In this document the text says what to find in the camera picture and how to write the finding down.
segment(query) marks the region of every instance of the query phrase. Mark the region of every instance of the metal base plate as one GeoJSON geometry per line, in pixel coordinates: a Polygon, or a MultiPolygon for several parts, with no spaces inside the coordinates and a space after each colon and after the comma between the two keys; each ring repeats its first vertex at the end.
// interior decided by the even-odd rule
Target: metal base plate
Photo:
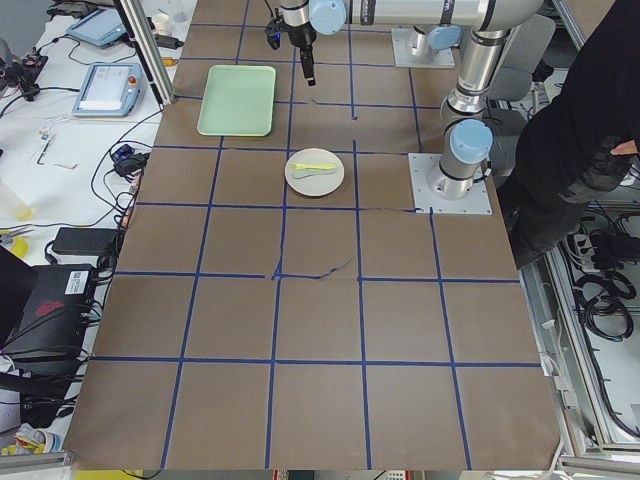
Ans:
{"type": "Polygon", "coordinates": [[[491,203],[484,182],[473,185],[466,196],[459,200],[447,200],[431,191],[427,185],[427,172],[440,161],[436,153],[410,153],[409,168],[413,203],[416,209],[429,213],[455,213],[460,215],[491,215],[491,203]]]}
{"type": "Polygon", "coordinates": [[[413,32],[408,28],[392,28],[391,39],[393,40],[393,55],[396,59],[396,67],[414,67],[414,68],[448,68],[456,67],[451,49],[447,48],[435,55],[425,55],[423,57],[414,57],[409,51],[407,42],[409,36],[413,32]]]}

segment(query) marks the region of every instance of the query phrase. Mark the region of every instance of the white cup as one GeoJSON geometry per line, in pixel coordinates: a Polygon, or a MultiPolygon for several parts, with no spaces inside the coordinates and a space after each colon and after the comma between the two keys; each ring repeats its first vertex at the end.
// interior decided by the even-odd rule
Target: white cup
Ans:
{"type": "Polygon", "coordinates": [[[156,27],[158,35],[171,36],[171,17],[166,13],[156,13],[151,17],[151,21],[156,27]]]}

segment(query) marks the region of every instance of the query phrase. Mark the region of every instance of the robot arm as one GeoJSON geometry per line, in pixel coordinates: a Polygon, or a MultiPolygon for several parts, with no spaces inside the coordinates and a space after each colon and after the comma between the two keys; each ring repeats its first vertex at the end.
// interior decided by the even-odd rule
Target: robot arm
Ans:
{"type": "Polygon", "coordinates": [[[491,86],[512,28],[533,16],[543,0],[280,0],[283,30],[300,48],[309,85],[313,76],[312,43],[316,31],[335,33],[345,23],[361,25],[459,25],[471,27],[460,75],[445,98],[441,118],[445,151],[430,187],[448,199],[461,198],[486,158],[491,135],[477,118],[491,86]],[[477,153],[468,154],[469,146],[477,153]]]}
{"type": "Polygon", "coordinates": [[[304,78],[309,86],[314,86],[316,79],[313,68],[313,42],[317,34],[309,19],[309,1],[280,0],[277,18],[272,20],[271,25],[274,25],[273,35],[277,35],[279,39],[280,30],[286,31],[291,45],[299,49],[304,78]]]}

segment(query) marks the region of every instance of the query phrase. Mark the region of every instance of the yellow object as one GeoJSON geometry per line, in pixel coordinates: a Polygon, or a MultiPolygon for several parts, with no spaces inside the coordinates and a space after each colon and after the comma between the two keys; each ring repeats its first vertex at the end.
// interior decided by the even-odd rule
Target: yellow object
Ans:
{"type": "Polygon", "coordinates": [[[29,243],[24,237],[16,237],[13,239],[13,245],[7,249],[18,258],[24,258],[29,251],[29,243]]]}
{"type": "Polygon", "coordinates": [[[24,222],[33,216],[34,210],[0,178],[0,212],[4,216],[24,222]]]}
{"type": "Polygon", "coordinates": [[[180,60],[178,60],[177,58],[162,57],[162,63],[165,67],[175,67],[179,61],[180,60]]]}
{"type": "Polygon", "coordinates": [[[333,170],[337,168],[335,163],[292,163],[293,170],[333,170]]]}
{"type": "Polygon", "coordinates": [[[16,454],[16,446],[15,445],[9,445],[8,447],[5,447],[2,449],[1,451],[2,456],[6,457],[7,455],[15,455],[16,454]]]}
{"type": "MultiPolygon", "coordinates": [[[[131,475],[142,477],[144,470],[127,470],[131,475]]],[[[74,480],[132,480],[133,477],[122,470],[78,470],[74,480]]]]}

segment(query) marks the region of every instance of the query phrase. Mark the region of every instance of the white desk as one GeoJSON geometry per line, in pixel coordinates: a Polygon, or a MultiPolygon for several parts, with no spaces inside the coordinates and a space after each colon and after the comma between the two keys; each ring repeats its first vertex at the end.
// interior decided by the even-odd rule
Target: white desk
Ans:
{"type": "MultiPolygon", "coordinates": [[[[181,40],[186,38],[195,3],[196,0],[184,1],[189,20],[174,23],[173,36],[181,40]]],[[[148,16],[157,13],[158,9],[169,11],[167,0],[143,0],[142,4],[148,16]]],[[[53,38],[64,35],[67,28],[74,22],[75,20],[71,17],[55,17],[47,23],[45,33],[37,46],[45,45],[53,38]]],[[[61,39],[43,48],[41,53],[47,55],[49,60],[37,79],[40,87],[79,88],[81,86],[89,67],[68,58],[69,52],[75,45],[75,41],[61,39]]],[[[162,56],[179,58],[182,49],[160,49],[160,51],[162,56]]],[[[85,63],[113,62],[133,53],[135,53],[134,50],[124,44],[98,49],[82,43],[73,52],[73,58],[85,63]]],[[[136,61],[138,59],[135,56],[124,60],[124,62],[136,61]]],[[[168,68],[168,73],[170,78],[173,78],[175,68],[168,68]]],[[[0,109],[13,98],[15,96],[0,100],[0,109]]],[[[17,101],[0,119],[0,148],[4,149],[4,154],[0,158],[0,176],[25,202],[35,208],[35,214],[28,223],[91,225],[103,217],[110,207],[91,191],[91,178],[100,159],[127,130],[159,109],[148,85],[138,99],[134,110],[127,117],[75,118],[70,114],[75,98],[76,94],[72,92],[43,91],[36,97],[35,102],[17,101]],[[39,165],[36,163],[38,156],[35,154],[41,147],[38,132],[43,127],[50,128],[53,139],[41,159],[42,165],[39,165]]],[[[161,114],[158,114],[144,120],[125,140],[152,145],[160,118],[161,114]]],[[[103,185],[102,178],[112,166],[111,159],[107,158],[100,165],[94,182],[98,193],[107,199],[111,199],[111,195],[103,185]]],[[[109,175],[106,183],[116,194],[129,188],[129,184],[116,174],[109,175]]],[[[114,214],[115,211],[105,216],[95,226],[113,228],[114,214]]],[[[0,228],[19,223],[0,214],[0,228]]],[[[30,265],[46,264],[44,247],[55,237],[58,228],[59,226],[39,227],[28,233],[26,239],[30,248],[23,260],[30,265]]],[[[66,257],[64,261],[93,263],[95,258],[66,257]]],[[[96,292],[96,298],[101,299],[106,294],[105,290],[101,287],[96,292]]],[[[89,351],[93,346],[96,331],[96,327],[87,329],[84,348],[89,351]]],[[[67,396],[76,395],[79,389],[79,384],[73,384],[67,396]]],[[[70,420],[71,416],[55,420],[48,430],[64,436],[70,420]]]]}

